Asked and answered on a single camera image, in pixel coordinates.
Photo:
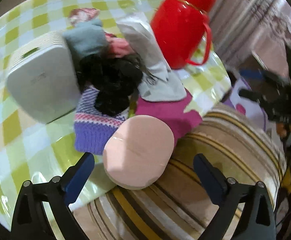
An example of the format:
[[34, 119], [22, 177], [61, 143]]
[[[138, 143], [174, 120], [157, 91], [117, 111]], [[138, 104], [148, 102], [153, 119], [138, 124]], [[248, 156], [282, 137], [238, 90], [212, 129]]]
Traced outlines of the red white floral scrunchie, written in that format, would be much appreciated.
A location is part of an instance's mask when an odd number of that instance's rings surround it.
[[78, 23], [93, 20], [99, 15], [99, 13], [100, 10], [95, 8], [77, 8], [70, 12], [68, 20], [69, 23], [74, 27]]

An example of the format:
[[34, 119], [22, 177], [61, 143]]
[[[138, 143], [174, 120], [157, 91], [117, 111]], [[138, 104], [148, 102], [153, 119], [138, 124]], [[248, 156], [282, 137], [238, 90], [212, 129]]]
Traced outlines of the beige embroidered curtain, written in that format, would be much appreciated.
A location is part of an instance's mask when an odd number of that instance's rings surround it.
[[286, 0], [216, 0], [210, 12], [215, 52], [236, 67], [252, 53], [267, 67], [285, 59], [291, 46], [291, 6]]

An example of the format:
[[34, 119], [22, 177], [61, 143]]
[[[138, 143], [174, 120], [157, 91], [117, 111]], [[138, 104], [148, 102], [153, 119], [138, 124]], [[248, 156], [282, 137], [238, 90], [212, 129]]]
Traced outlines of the white grey cloth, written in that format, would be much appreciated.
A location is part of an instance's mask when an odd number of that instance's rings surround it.
[[186, 90], [164, 58], [145, 14], [128, 14], [117, 20], [117, 26], [142, 60], [143, 79], [138, 86], [140, 97], [149, 102], [183, 100]]

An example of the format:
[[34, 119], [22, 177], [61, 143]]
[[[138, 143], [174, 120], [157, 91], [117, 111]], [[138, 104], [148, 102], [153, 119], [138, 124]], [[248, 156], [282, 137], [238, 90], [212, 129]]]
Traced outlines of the purple cardboard box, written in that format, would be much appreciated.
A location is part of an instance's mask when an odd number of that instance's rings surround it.
[[243, 78], [237, 79], [223, 103], [246, 116], [257, 127], [272, 136], [273, 125], [268, 121], [265, 111], [256, 102], [240, 97], [241, 89], [251, 89]]

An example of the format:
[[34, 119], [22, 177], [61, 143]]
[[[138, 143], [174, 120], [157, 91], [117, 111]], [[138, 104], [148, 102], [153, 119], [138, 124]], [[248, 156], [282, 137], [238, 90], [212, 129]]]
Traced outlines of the magenta knitted garment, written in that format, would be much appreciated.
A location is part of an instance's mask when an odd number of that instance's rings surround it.
[[192, 101], [192, 95], [187, 89], [186, 93], [186, 97], [180, 101], [149, 102], [139, 97], [135, 114], [150, 115], [166, 123], [173, 132], [176, 146], [180, 138], [202, 123], [202, 117], [197, 111], [183, 112]]

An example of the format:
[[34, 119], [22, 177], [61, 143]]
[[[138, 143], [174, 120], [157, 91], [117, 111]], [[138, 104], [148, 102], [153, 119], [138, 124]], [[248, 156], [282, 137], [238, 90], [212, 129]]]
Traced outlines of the pink round sponge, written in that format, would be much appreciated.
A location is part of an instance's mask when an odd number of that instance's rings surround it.
[[105, 145], [105, 173], [120, 187], [144, 189], [163, 174], [174, 146], [173, 132], [166, 123], [149, 115], [133, 116]]

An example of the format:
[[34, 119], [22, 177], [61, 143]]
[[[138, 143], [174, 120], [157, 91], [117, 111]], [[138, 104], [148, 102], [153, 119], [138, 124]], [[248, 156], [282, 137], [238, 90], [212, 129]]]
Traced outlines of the grey blue fleece cloth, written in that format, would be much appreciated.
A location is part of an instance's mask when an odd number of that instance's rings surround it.
[[79, 63], [81, 59], [89, 55], [100, 56], [109, 48], [102, 22], [97, 18], [78, 23], [73, 29], [64, 31], [62, 36], [74, 63]]

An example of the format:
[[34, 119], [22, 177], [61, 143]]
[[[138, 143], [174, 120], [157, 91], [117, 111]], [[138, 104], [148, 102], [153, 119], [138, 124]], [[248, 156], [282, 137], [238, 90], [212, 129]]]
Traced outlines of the purple pink knitted sock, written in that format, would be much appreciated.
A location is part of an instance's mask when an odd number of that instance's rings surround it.
[[98, 93], [94, 86], [86, 87], [77, 105], [73, 127], [78, 152], [102, 155], [107, 141], [128, 118], [128, 108], [115, 116], [98, 111], [94, 107]]

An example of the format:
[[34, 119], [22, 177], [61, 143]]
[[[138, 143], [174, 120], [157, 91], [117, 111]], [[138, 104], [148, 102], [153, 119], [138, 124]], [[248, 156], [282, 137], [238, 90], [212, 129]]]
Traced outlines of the pink soft cloth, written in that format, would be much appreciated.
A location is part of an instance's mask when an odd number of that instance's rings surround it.
[[108, 57], [122, 58], [135, 53], [126, 39], [116, 37], [115, 35], [109, 33], [105, 33], [105, 37], [109, 44], [107, 52]]

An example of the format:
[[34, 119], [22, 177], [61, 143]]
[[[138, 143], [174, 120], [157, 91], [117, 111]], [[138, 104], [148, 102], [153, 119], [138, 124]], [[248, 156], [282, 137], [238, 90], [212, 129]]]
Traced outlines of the black fuzzy cloth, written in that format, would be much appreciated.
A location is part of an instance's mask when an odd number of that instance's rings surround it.
[[81, 59], [76, 70], [79, 88], [83, 92], [89, 85], [97, 89], [96, 110], [115, 116], [126, 110], [129, 96], [142, 81], [144, 63], [137, 53], [124, 57], [89, 55]]

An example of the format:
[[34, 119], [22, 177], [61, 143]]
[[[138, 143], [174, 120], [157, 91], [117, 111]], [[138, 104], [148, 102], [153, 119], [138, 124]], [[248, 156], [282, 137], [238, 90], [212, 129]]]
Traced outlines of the green checkered tablecloth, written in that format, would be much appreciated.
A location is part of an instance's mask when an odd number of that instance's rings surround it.
[[73, 113], [41, 124], [10, 96], [5, 81], [11, 54], [34, 38], [70, 27], [76, 8], [100, 9], [106, 31], [118, 35], [117, 18], [132, 11], [151, 17], [163, 0], [26, 0], [0, 17], [0, 223], [10, 228], [21, 185], [49, 181], [74, 165]]

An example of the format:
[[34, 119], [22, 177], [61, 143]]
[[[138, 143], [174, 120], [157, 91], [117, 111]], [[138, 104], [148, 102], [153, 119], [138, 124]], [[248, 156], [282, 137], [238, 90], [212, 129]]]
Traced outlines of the white ribbed plastic device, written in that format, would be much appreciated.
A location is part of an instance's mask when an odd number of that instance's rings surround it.
[[8, 62], [6, 87], [38, 122], [48, 124], [73, 111], [81, 92], [61, 33], [50, 31], [15, 50]]

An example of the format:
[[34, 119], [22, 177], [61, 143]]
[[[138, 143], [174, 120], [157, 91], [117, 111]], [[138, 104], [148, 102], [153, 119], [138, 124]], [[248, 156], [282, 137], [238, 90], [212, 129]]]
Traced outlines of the red thermos jug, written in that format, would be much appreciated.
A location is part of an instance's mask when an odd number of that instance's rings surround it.
[[209, 58], [212, 31], [208, 13], [215, 0], [164, 0], [150, 26], [172, 69], [202, 66]]

